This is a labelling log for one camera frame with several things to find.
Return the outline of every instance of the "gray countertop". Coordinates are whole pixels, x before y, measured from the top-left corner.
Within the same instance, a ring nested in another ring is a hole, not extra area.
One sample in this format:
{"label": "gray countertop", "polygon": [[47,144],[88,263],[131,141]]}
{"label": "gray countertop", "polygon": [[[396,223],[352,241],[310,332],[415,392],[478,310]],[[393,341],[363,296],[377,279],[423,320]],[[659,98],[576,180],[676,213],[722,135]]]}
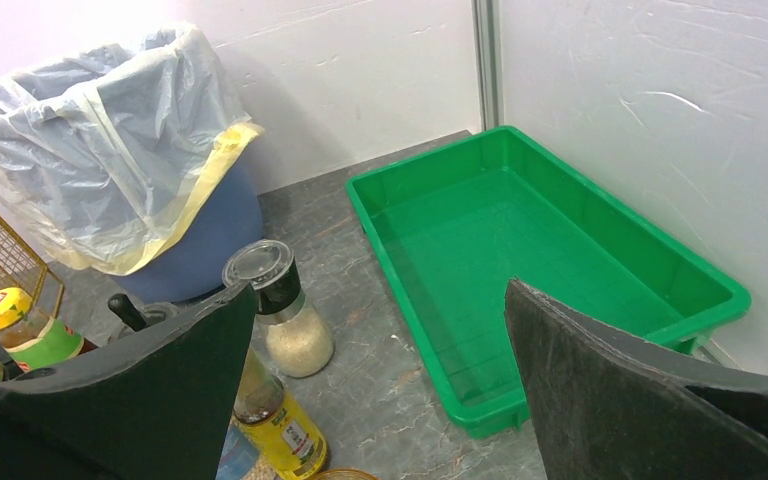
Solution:
{"label": "gray countertop", "polygon": [[[293,248],[305,292],[334,332],[337,350],[324,370],[284,379],[325,434],[332,468],[398,480],[546,478],[531,422],[474,440],[448,420],[344,188],[358,173],[465,135],[261,196],[267,238]],[[70,323],[105,343],[118,321],[104,302],[118,287],[101,274],[56,270],[67,285],[63,317],[80,312],[82,321]],[[253,344],[264,352],[259,334]]]}

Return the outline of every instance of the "plastic wrap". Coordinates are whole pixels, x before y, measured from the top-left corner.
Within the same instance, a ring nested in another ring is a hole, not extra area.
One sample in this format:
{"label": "plastic wrap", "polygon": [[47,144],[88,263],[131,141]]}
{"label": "plastic wrap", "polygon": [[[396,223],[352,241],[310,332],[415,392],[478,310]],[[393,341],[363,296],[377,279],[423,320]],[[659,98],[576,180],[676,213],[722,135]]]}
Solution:
{"label": "plastic wrap", "polygon": [[17,71],[0,78],[0,200],[54,259],[126,275],[184,235],[250,122],[192,25]]}

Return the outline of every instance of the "black handle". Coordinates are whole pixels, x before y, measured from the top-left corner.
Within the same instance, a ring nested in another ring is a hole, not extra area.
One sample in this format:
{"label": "black handle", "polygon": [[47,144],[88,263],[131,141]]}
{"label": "black handle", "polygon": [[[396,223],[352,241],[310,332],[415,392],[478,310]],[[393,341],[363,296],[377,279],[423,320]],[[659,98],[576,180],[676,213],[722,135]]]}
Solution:
{"label": "black handle", "polygon": [[131,330],[139,332],[146,328],[143,314],[131,303],[131,299],[124,293],[115,293],[107,300],[107,308],[122,320],[122,323],[131,327]]}

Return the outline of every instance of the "yellow lid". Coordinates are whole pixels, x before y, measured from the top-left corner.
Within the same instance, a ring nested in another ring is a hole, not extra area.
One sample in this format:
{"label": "yellow lid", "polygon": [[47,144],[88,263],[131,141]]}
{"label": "yellow lid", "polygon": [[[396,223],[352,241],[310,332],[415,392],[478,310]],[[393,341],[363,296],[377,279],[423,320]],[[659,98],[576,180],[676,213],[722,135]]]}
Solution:
{"label": "yellow lid", "polygon": [[18,322],[31,309],[31,296],[18,287],[0,290],[0,330]]}

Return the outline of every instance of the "green tray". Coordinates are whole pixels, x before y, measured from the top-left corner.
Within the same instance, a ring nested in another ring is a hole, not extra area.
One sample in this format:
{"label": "green tray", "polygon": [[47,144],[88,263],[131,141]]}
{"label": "green tray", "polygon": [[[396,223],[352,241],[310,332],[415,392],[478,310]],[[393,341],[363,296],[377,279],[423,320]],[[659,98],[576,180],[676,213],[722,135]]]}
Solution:
{"label": "green tray", "polygon": [[677,351],[749,308],[740,284],[511,127],[347,185],[449,418],[529,417],[504,320],[511,277]]}

